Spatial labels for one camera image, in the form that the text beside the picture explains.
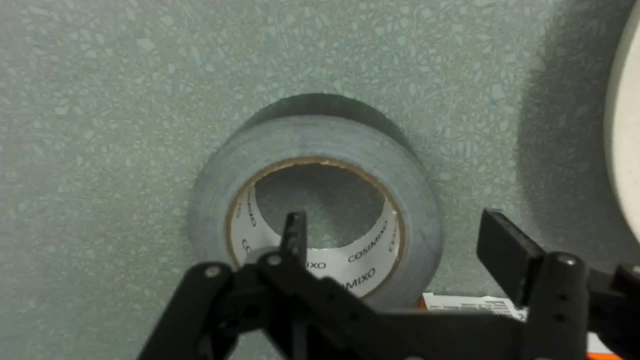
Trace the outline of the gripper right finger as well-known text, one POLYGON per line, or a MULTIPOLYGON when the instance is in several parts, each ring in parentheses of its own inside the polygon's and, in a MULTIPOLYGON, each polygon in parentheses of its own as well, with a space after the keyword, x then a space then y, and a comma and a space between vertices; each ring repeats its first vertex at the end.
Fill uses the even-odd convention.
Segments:
POLYGON ((622 360, 640 360, 640 265, 592 269, 573 253, 545 251, 489 208, 480 219, 477 257, 526 309, 521 360, 588 360, 589 333, 622 360))

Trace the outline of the black tape roll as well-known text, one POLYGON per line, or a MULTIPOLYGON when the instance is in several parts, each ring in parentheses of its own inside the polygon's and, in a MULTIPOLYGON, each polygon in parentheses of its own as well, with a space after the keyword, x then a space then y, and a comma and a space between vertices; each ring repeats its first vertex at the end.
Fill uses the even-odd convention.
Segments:
POLYGON ((256 184, 302 166, 342 170, 382 198, 374 225, 359 239, 308 247, 304 265, 378 310, 409 308, 442 258, 441 212, 425 167, 397 125, 347 96, 307 93, 256 112, 206 162, 187 208, 197 260, 238 269, 276 249, 256 184))

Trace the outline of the white plate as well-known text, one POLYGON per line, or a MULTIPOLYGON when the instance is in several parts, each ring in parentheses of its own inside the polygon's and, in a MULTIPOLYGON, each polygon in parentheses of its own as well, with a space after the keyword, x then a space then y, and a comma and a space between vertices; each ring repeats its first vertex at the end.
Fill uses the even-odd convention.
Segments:
POLYGON ((634 0, 611 66, 603 141, 615 200, 640 244, 640 0, 634 0))

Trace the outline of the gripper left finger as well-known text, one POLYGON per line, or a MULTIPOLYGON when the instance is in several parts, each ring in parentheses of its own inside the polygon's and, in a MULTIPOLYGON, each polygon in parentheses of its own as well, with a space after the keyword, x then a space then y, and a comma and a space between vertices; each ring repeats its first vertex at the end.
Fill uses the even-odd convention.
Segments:
POLYGON ((293 212, 279 246, 256 262, 190 267, 137 360, 230 360, 240 337, 255 331, 288 360, 396 360, 382 317, 306 270, 306 240, 306 214, 293 212))

